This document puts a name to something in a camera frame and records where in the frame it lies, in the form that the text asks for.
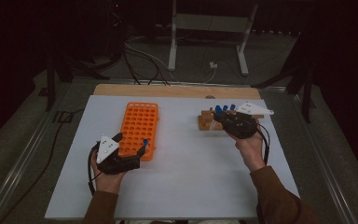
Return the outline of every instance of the dark background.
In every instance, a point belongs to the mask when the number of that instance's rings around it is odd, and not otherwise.
[[[178,2],[178,11],[185,13],[241,16],[250,10],[239,0]],[[118,7],[112,11],[121,20],[112,19],[110,24],[118,22],[121,35],[129,34],[129,26],[151,38],[170,34],[170,29],[164,32],[155,24],[170,24],[171,1],[115,3]],[[32,78],[46,69],[46,39],[77,60],[92,62],[94,55],[105,53],[98,45],[111,35],[103,29],[108,25],[105,4],[102,0],[0,1],[0,128],[34,90]],[[299,56],[310,61],[313,83],[320,86],[358,160],[358,1],[263,1],[254,30],[257,34],[301,32],[285,67],[296,64]]]

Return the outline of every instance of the white tag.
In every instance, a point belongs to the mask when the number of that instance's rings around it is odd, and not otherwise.
[[[273,115],[273,110],[268,110],[259,105],[255,105],[250,103],[249,101],[245,101],[243,105],[240,105],[237,109],[237,112],[241,112],[243,114],[248,115]]]
[[[98,149],[97,163],[103,162],[110,154],[112,154],[118,148],[118,143],[112,140],[112,138],[103,135],[100,142],[100,148]]]

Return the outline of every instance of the orange test tube rack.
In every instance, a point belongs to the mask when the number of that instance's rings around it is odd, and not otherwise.
[[[126,112],[121,124],[123,139],[119,142],[118,156],[128,157],[144,145],[148,145],[141,161],[151,161],[156,149],[156,129],[158,122],[158,104],[155,103],[127,103]]]

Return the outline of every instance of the person's left hand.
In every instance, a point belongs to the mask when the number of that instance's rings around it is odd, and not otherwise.
[[[118,194],[118,192],[120,191],[121,180],[123,179],[124,174],[126,174],[126,172],[117,175],[106,175],[104,173],[101,173],[101,171],[97,167],[96,150],[92,152],[91,167],[92,171],[94,172],[94,176],[98,175],[97,178],[95,178],[95,185],[97,187],[97,190]]]

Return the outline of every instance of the brown sleeve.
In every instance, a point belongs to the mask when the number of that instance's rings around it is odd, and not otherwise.
[[[110,224],[115,216],[118,195],[104,191],[95,191],[89,208],[83,218],[83,224]]]
[[[264,219],[274,223],[318,223],[314,211],[286,190],[270,167],[251,172]]]

